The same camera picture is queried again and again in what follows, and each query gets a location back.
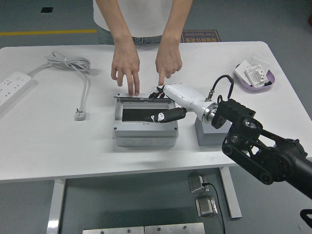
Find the person's right hand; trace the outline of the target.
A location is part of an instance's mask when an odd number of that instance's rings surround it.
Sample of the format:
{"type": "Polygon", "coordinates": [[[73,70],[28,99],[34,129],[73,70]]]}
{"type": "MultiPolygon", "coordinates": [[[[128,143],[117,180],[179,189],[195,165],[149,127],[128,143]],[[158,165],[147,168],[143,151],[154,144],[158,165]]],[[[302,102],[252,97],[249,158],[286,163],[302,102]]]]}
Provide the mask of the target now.
{"type": "Polygon", "coordinates": [[[111,78],[121,87],[123,85],[123,79],[126,77],[128,94],[131,97],[139,95],[139,65],[140,60],[133,43],[115,44],[111,78]]]}

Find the person's left hand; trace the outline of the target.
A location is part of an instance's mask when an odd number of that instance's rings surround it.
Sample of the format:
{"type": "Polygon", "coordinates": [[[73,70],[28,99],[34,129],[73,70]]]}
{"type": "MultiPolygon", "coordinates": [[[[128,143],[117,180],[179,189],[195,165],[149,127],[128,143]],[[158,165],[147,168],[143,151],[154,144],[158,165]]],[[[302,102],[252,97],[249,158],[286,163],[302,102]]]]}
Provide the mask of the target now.
{"type": "Polygon", "coordinates": [[[156,71],[158,73],[158,85],[164,85],[165,78],[182,68],[182,60],[179,45],[161,43],[156,56],[156,71]]]}

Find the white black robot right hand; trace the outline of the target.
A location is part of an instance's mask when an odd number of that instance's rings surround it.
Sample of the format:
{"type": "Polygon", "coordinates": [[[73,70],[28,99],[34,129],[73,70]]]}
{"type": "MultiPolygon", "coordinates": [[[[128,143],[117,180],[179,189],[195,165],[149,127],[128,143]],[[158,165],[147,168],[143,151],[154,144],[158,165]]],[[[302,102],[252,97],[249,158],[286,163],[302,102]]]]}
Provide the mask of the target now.
{"type": "Polygon", "coordinates": [[[156,87],[156,91],[150,94],[151,98],[167,96],[179,105],[177,108],[153,112],[144,118],[146,122],[167,123],[183,119],[187,112],[196,113],[199,120],[209,123],[213,120],[217,104],[209,103],[204,96],[190,86],[183,84],[169,84],[156,87]]]}

